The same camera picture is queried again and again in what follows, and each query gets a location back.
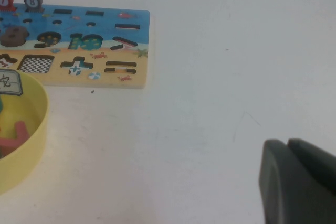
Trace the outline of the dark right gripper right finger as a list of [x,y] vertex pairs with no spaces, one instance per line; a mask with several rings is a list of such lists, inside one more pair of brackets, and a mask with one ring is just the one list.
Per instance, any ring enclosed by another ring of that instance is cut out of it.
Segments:
[[335,156],[299,138],[289,139],[287,146],[309,174],[335,195]]

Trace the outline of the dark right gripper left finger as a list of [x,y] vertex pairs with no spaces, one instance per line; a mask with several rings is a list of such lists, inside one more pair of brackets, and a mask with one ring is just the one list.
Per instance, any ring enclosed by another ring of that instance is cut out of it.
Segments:
[[335,223],[335,195],[280,140],[263,145],[259,188],[266,223]]

